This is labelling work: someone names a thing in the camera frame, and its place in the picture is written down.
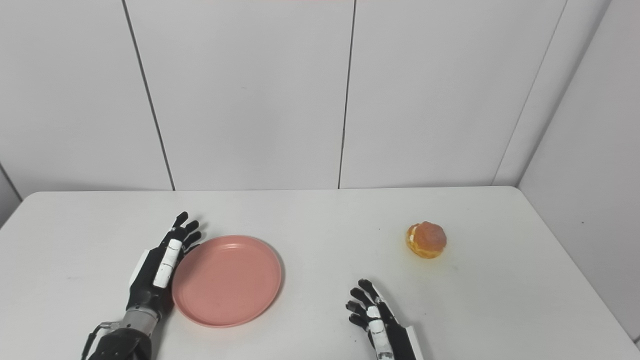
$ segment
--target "robotic hand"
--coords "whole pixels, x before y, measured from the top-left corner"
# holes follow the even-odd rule
[[[367,332],[376,358],[424,360],[413,327],[403,327],[398,323],[371,281],[360,279],[358,285],[362,289],[351,289],[351,296],[362,304],[349,300],[347,309],[352,312],[349,321]]]
[[[198,246],[192,245],[202,236],[200,231],[195,231],[200,226],[197,221],[182,227],[188,218],[186,211],[178,215],[160,245],[146,253],[146,258],[129,287],[129,301],[122,321],[98,325],[89,334],[82,360],[86,359],[101,329],[108,329],[110,332],[101,337],[89,360],[151,359],[151,333],[158,321],[173,307],[173,271],[180,260]]]

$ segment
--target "cream filling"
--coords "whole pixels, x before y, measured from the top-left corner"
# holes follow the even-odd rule
[[[413,242],[413,237],[415,236],[415,230],[418,228],[418,225],[415,225],[413,229],[411,229],[411,235],[409,235],[409,242]]]

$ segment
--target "white wall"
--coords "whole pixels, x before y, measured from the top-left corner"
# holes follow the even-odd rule
[[[177,190],[335,188],[352,1],[128,1]]]
[[[516,186],[522,178],[609,2],[567,1],[492,185]]]
[[[6,219],[11,216],[13,210],[20,204],[20,199],[15,193],[9,180],[4,176],[0,170],[0,227],[4,224]]]
[[[606,1],[360,1],[350,78],[353,0],[128,5],[176,188],[206,190],[515,183]],[[3,1],[0,46],[23,196],[171,188],[119,1]]]
[[[0,163],[40,190],[171,189],[117,0],[0,1]]]
[[[640,2],[613,0],[520,188],[640,335]]]
[[[564,4],[358,2],[341,186],[491,184]]]

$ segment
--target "cable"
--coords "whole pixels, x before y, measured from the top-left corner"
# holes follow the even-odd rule
[[[93,332],[91,332],[89,336],[87,336],[86,338],[86,343],[84,344],[84,349],[82,350],[82,356],[80,357],[80,360],[86,360],[86,356],[89,354],[89,350],[91,350],[91,345],[93,345],[93,341],[95,340],[95,337],[98,336],[98,332],[101,329],[108,329],[111,326],[113,326],[113,324],[116,324],[116,323],[118,322],[101,322],[100,325],[95,327]]]

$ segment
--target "white table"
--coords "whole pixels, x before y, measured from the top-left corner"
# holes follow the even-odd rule
[[[514,188],[36,193],[0,230],[0,358],[77,359],[118,320],[143,249],[183,210],[206,238],[271,244],[284,287],[256,320],[209,329],[173,312],[158,359],[374,359],[347,321],[372,279],[434,360],[640,359],[640,352]],[[434,260],[404,244],[429,220],[449,237]]]

